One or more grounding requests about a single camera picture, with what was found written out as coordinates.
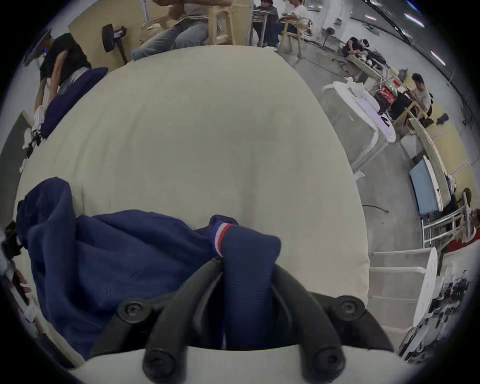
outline blue mattress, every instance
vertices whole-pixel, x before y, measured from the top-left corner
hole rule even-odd
[[[422,159],[412,168],[410,178],[412,179],[413,189],[417,197],[420,215],[428,215],[438,211],[435,189],[425,159]]]

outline fluorescent light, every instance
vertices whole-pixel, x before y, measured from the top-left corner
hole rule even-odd
[[[405,29],[402,29],[402,33],[403,33],[405,36],[412,38],[412,36],[409,35]]]
[[[413,21],[415,24],[418,24],[419,26],[421,26],[422,28],[425,28],[425,26],[423,25],[423,23],[419,20],[417,20],[415,17],[412,17],[410,16],[408,13],[404,13],[405,17],[411,21]]]
[[[442,63],[443,65],[446,66],[445,62],[444,62],[441,58],[439,58],[435,52],[430,51],[430,53],[431,53],[431,54],[433,55],[433,57],[435,57],[440,63]]]
[[[420,11],[418,10],[418,8],[417,8],[415,5],[413,5],[410,1],[407,1],[407,4],[408,4],[410,7],[412,7],[414,10],[416,10],[417,12],[420,12]]]

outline cable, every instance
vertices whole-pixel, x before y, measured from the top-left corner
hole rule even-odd
[[[362,204],[361,205],[362,207],[372,207],[372,208],[378,208],[378,209],[381,209],[382,211],[386,212],[386,213],[390,213],[390,211],[388,209],[385,209],[385,208],[382,208],[382,207],[379,207],[377,205],[370,205],[370,204]]]
[[[333,72],[333,71],[329,70],[328,68],[325,68],[323,65],[320,65],[319,63],[316,63],[315,61],[311,61],[311,60],[308,60],[308,61],[312,64],[318,65],[320,68],[323,68],[324,70],[329,71],[330,73],[332,73],[334,75],[337,75],[338,77],[341,77],[342,79],[345,78],[345,76],[343,76],[341,74],[338,74],[336,72]]]

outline navy blue fabric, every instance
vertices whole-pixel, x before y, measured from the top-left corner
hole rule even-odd
[[[63,94],[57,95],[52,100],[45,112],[45,120],[40,129],[40,133],[44,139],[48,138],[53,130],[57,127],[63,116],[73,108],[90,89],[102,80],[108,72],[108,68],[90,69],[80,76],[70,88]]]
[[[238,224],[215,215],[194,231],[173,217],[135,210],[76,218],[70,186],[52,178],[19,202],[17,233],[44,317],[87,359],[122,301],[173,292],[216,256],[210,239],[222,222]],[[228,348],[264,348],[280,240],[231,226],[221,247]]]
[[[220,244],[225,273],[225,340],[230,350],[267,349],[273,335],[272,272],[280,239],[229,227]]]

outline red white stripe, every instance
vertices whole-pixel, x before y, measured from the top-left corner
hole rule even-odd
[[[227,223],[222,223],[216,230],[215,234],[215,250],[216,252],[223,257],[222,252],[220,252],[220,244],[222,243],[223,236],[225,235],[225,232],[227,231],[228,228],[231,227],[231,224]]]

